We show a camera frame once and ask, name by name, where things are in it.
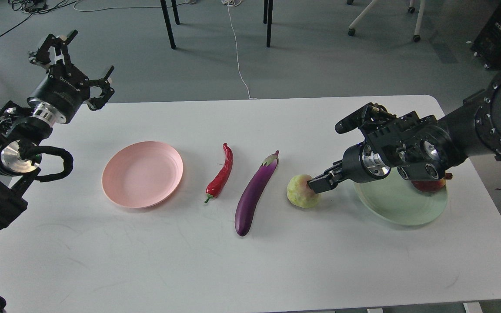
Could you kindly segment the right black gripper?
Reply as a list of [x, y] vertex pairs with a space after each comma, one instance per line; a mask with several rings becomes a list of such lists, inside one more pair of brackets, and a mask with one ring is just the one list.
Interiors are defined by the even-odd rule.
[[320, 194], [334, 190], [345, 180], [369, 183], [383, 180], [390, 172], [391, 168], [384, 164], [381, 156], [370, 145], [357, 144], [345, 151], [342, 160], [334, 162], [322, 174], [308, 180], [307, 186], [314, 194]]

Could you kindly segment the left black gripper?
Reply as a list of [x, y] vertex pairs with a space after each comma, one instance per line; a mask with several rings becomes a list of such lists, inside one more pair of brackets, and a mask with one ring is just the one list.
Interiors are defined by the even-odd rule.
[[[57, 66], [64, 70], [67, 77], [72, 77], [73, 64], [68, 45], [77, 34], [78, 30], [61, 36], [48, 34], [40, 41], [37, 50], [28, 54], [28, 61], [32, 65], [42, 67], [47, 73]], [[97, 97], [90, 98], [88, 89], [75, 87], [62, 75], [49, 73], [27, 99], [33, 109], [32, 117], [48, 125], [65, 124], [72, 121], [84, 101], [91, 111], [103, 109], [115, 93], [110, 79], [114, 69], [114, 66], [110, 66], [102, 78], [86, 81], [87, 87], [100, 89]]]

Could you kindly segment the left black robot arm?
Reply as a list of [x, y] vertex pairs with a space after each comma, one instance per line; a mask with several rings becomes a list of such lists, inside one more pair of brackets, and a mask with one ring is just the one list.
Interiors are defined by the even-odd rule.
[[72, 172], [70, 152], [42, 145], [54, 125], [70, 123], [82, 104], [91, 111], [101, 110], [114, 95], [113, 66], [102, 78], [90, 79], [71, 62], [68, 46], [77, 33], [48, 34], [29, 53], [29, 62], [42, 67], [46, 75], [26, 107], [8, 101], [0, 108], [0, 230], [27, 209], [23, 195], [33, 182], [62, 180]]

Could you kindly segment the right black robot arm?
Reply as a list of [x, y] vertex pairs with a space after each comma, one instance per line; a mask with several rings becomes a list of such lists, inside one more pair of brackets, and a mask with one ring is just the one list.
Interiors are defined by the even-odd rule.
[[501, 70], [486, 89], [467, 97], [441, 119], [421, 118], [415, 111], [398, 117], [382, 105], [367, 103], [335, 125], [337, 133], [356, 129], [364, 141], [308, 181], [316, 194], [345, 180], [382, 180], [393, 168], [404, 180], [437, 181], [475, 155], [493, 154], [501, 162]]

